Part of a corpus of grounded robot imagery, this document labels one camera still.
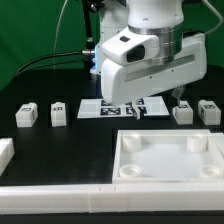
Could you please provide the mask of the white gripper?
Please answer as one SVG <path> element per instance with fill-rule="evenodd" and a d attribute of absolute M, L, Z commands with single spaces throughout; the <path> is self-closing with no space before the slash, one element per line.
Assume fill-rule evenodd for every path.
<path fill-rule="evenodd" d="M 127 65 L 109 58 L 101 68 L 101 93 L 106 102 L 119 106 L 132 102 L 134 116 L 140 119 L 135 100 L 173 89 L 180 105 L 185 84 L 202 79 L 207 70 L 205 35 L 196 33 L 182 38 L 182 49 L 166 60 L 157 56 Z"/>

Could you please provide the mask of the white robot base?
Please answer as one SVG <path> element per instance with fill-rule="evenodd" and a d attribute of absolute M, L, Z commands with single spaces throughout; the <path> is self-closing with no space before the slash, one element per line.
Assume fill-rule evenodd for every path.
<path fill-rule="evenodd" d="M 94 0 L 100 2 L 103 7 L 99 9 L 100 37 L 95 46 L 94 66 L 90 69 L 90 75 L 97 80 L 101 75 L 101 67 L 106 59 L 102 51 L 105 41 L 115 36 L 128 25 L 129 6 L 128 0 Z"/>

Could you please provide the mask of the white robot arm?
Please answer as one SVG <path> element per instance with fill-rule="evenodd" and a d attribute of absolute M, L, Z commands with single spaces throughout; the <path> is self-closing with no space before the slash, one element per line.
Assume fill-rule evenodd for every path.
<path fill-rule="evenodd" d="M 205 35 L 183 35 L 182 0 L 128 0 L 127 27 L 105 41 L 104 100 L 120 106 L 202 79 Z"/>

